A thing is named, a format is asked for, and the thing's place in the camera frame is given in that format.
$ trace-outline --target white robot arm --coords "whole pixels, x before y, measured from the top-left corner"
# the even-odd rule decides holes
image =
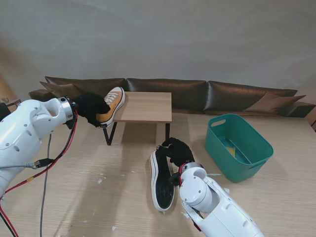
[[[27,100],[0,122],[0,166],[25,165],[37,154],[42,139],[74,118],[65,97],[47,102]],[[0,197],[23,167],[0,170]]]
[[[187,163],[179,172],[182,205],[207,237],[264,237],[252,218],[200,164]]]

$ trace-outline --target teal plastic basket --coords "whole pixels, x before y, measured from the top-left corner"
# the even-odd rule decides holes
[[[205,148],[231,182],[255,175],[273,155],[273,148],[246,120],[234,114],[208,122]]]

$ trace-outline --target black sneaker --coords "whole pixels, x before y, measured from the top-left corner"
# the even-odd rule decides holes
[[[169,182],[171,173],[167,156],[159,150],[154,151],[150,157],[152,171],[152,198],[158,211],[166,211],[170,208],[174,197],[174,186]]]

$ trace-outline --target white shoe sole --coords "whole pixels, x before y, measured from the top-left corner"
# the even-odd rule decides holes
[[[108,127],[108,126],[110,126],[111,123],[113,122],[115,113],[116,113],[117,110],[118,110],[120,107],[122,107],[122,105],[124,104],[124,102],[125,102],[125,91],[123,90],[123,88],[121,88],[121,89],[122,89],[122,94],[123,94],[121,101],[119,102],[118,106],[115,108],[114,113],[112,114],[112,116],[110,117],[110,119],[109,119],[108,121],[102,122],[102,123],[101,123],[101,126],[103,126],[103,127]]]
[[[157,164],[157,160],[156,160],[156,151],[154,151],[150,156],[150,167],[152,170],[152,181],[151,181],[152,187],[151,188],[152,188],[152,199],[154,202],[154,206],[158,211],[167,211],[173,203],[174,190],[173,190],[173,197],[172,197],[170,206],[166,209],[161,208],[158,204],[157,196],[156,196],[156,182],[157,182],[157,178],[158,178],[158,164]]]

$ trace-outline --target sneaker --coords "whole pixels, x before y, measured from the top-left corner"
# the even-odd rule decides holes
[[[115,87],[104,97],[104,100],[111,110],[106,114],[97,114],[97,120],[101,123],[101,127],[108,127],[112,123],[116,111],[125,102],[125,92],[122,87]]]
[[[171,173],[166,155],[159,150],[152,153],[150,157],[152,171],[152,198],[154,206],[158,211],[166,211],[170,208],[174,198],[174,186],[169,182]]]

